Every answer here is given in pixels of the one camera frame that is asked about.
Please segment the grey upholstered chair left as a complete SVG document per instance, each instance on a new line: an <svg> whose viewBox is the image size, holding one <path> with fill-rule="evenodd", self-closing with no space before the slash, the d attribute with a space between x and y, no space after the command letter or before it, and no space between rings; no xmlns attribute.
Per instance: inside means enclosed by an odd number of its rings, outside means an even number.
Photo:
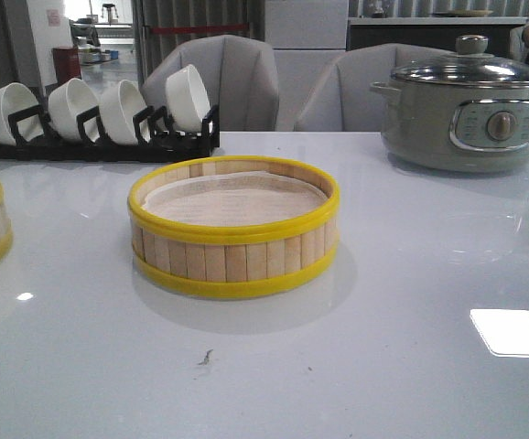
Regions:
<svg viewBox="0 0 529 439"><path fill-rule="evenodd" d="M221 35L177 46L141 86L147 104L167 105L168 76L188 66L198 70L223 131L265 132L276 128L279 80L273 48L256 39Z"/></svg>

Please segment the grey upholstered chair right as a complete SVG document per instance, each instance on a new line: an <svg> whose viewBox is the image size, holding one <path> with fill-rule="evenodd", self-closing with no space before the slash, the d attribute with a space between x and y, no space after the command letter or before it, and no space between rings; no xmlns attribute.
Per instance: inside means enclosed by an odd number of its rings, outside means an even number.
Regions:
<svg viewBox="0 0 529 439"><path fill-rule="evenodd" d="M384 98L371 85L412 61L444 55L440 48L388 43L347 51L318 76L294 124L297 132L379 132Z"/></svg>

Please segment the white steamer liner cloth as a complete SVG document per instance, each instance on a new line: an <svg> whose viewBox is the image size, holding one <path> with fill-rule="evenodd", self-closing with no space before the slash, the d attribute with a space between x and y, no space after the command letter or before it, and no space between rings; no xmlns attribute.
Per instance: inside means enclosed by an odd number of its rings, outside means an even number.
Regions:
<svg viewBox="0 0 529 439"><path fill-rule="evenodd" d="M321 189L302 180L249 171L165 184L145 196L142 208L189 225L238 227L290 220L327 199Z"/></svg>

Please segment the bamboo steamer tier yellow rims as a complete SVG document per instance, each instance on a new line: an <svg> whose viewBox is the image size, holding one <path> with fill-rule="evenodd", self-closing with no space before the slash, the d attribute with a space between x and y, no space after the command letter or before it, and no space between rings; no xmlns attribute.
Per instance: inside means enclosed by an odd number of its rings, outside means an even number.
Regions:
<svg viewBox="0 0 529 439"><path fill-rule="evenodd" d="M142 208L145 196L165 184L249 171L302 180L328 199L293 219L238 227L189 225ZM228 155L164 166L137 180L128 195L135 264L155 283L185 294L245 299L280 293L331 265L339 243L339 205L336 180L296 160Z"/></svg>

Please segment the grey-green electric cooking pot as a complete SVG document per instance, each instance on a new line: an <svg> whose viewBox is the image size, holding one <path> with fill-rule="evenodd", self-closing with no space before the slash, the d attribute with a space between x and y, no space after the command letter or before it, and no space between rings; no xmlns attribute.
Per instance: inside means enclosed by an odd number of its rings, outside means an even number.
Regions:
<svg viewBox="0 0 529 439"><path fill-rule="evenodd" d="M529 163L529 87L390 80L370 89L385 100L383 144L407 162L464 173Z"/></svg>

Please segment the grey upholstered chair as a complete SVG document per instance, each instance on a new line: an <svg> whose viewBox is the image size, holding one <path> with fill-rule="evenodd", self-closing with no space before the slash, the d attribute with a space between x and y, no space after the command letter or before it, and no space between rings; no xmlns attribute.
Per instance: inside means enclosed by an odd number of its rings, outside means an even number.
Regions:
<svg viewBox="0 0 529 439"><path fill-rule="evenodd" d="M273 48L256 39L221 35L177 46L141 86L147 104L167 105L168 76L188 66L198 70L223 131L265 132L276 128L279 80Z"/></svg>
<svg viewBox="0 0 529 439"><path fill-rule="evenodd" d="M347 51L318 76L294 124L297 132L379 132L384 98L371 85L412 61L444 55L440 48L388 43Z"/></svg>

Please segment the red box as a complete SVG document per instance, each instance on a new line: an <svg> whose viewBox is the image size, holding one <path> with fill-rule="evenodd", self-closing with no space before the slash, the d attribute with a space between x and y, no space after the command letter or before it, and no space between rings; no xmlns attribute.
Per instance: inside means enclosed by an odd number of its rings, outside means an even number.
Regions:
<svg viewBox="0 0 529 439"><path fill-rule="evenodd" d="M53 48L52 56L59 86L73 78L81 78L79 52L76 47Z"/></svg>

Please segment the glass pot lid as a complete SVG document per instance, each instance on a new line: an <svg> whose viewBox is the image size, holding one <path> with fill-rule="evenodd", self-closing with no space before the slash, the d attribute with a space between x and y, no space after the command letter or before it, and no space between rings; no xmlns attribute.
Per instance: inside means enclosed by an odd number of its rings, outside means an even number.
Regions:
<svg viewBox="0 0 529 439"><path fill-rule="evenodd" d="M487 53L482 35L456 38L456 51L411 61L393 69L391 78L438 85L484 88L529 87L529 65Z"/></svg>

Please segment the white ceramic bowl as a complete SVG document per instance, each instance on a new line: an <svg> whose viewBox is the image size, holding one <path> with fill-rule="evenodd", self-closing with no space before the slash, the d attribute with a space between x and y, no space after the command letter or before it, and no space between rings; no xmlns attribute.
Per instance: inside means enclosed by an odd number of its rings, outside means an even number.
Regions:
<svg viewBox="0 0 529 439"><path fill-rule="evenodd" d="M0 145L15 145L8 116L38 104L37 97L24 84L11 82L0 88Z"/></svg>
<svg viewBox="0 0 529 439"><path fill-rule="evenodd" d="M99 110L108 136L119 145L137 145L133 118L147 105L136 84L120 80L99 98Z"/></svg>
<svg viewBox="0 0 529 439"><path fill-rule="evenodd" d="M49 95L49 116L57 133L67 141L80 142L77 116L98 105L86 82L71 78Z"/></svg>
<svg viewBox="0 0 529 439"><path fill-rule="evenodd" d="M200 132L211 104L196 67L189 64L168 76L165 92L167 107L178 129L186 133Z"/></svg>

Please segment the black bowl rack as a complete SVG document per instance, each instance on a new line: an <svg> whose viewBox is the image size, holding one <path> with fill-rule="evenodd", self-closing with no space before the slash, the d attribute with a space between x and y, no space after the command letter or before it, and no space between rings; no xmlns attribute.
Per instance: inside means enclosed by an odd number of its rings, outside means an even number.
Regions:
<svg viewBox="0 0 529 439"><path fill-rule="evenodd" d="M198 134L182 134L167 108L147 107L133 117L136 145L119 145L106 133L97 106L80 113L80 141L63 139L37 104L8 117L13 143L0 144L0 160L175 163L209 157L220 145L219 106L213 105Z"/></svg>

